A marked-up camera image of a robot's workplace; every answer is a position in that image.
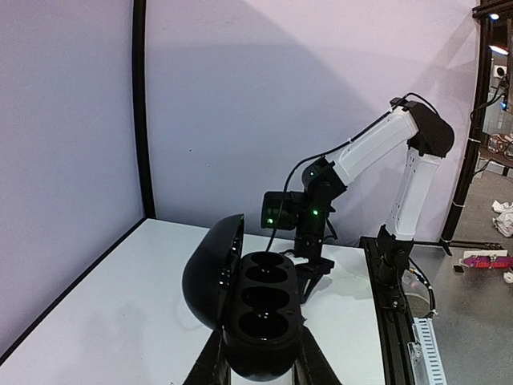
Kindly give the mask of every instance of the white tabletop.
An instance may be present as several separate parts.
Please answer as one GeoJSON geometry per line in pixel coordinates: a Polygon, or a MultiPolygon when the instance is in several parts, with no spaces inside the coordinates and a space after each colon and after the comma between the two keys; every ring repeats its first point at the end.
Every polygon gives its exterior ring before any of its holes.
{"type": "MultiPolygon", "coordinates": [[[[181,385],[211,333],[181,292],[182,271],[207,231],[146,220],[0,366],[0,384],[181,385]]],[[[244,235],[243,254],[267,241],[244,235]]],[[[273,249],[292,245],[276,239],[273,249]]],[[[344,385],[384,384],[363,250],[323,250],[335,268],[303,306],[305,325],[344,385]]],[[[232,385],[246,383],[232,377],[232,385]]],[[[271,383],[290,384],[290,376],[271,383]]]]}

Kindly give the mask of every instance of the black lid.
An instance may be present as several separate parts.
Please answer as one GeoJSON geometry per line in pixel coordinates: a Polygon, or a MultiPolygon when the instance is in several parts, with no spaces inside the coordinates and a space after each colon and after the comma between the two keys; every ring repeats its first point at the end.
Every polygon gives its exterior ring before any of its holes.
{"type": "Polygon", "coordinates": [[[182,276],[182,291],[191,312],[205,326],[220,330],[224,302],[239,265],[244,236],[244,215],[217,222],[189,258],[182,276]]]}

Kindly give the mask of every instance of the white light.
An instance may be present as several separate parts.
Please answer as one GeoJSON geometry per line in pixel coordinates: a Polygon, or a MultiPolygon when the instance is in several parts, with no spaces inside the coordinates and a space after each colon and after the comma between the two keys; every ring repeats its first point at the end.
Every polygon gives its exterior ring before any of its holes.
{"type": "Polygon", "coordinates": [[[497,46],[490,46],[490,49],[494,52],[497,52],[501,55],[507,55],[507,51],[504,48],[497,47],[497,46]]]}

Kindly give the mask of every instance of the white plastic bag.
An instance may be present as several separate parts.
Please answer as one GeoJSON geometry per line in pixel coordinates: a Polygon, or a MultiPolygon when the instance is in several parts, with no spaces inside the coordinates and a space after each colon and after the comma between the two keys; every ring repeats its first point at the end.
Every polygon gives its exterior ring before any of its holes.
{"type": "Polygon", "coordinates": [[[513,204],[495,201],[492,205],[496,213],[501,213],[498,217],[492,218],[495,228],[504,236],[513,235],[513,204]]]}

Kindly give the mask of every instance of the concrete floor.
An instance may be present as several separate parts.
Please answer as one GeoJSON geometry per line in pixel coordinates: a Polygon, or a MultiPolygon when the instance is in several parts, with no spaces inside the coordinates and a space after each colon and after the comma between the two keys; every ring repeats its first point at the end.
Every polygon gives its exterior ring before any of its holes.
{"type": "Polygon", "coordinates": [[[455,275],[453,257],[432,246],[415,246],[411,257],[434,287],[438,316],[434,332],[447,383],[451,385],[513,383],[513,285],[503,270],[467,269],[455,275]]]}
{"type": "Polygon", "coordinates": [[[465,208],[452,239],[500,243],[512,254],[513,238],[504,237],[491,222],[491,218],[498,216],[491,208],[495,200],[500,203],[513,201],[513,181],[485,171],[481,179],[475,178],[471,184],[465,208]]]}

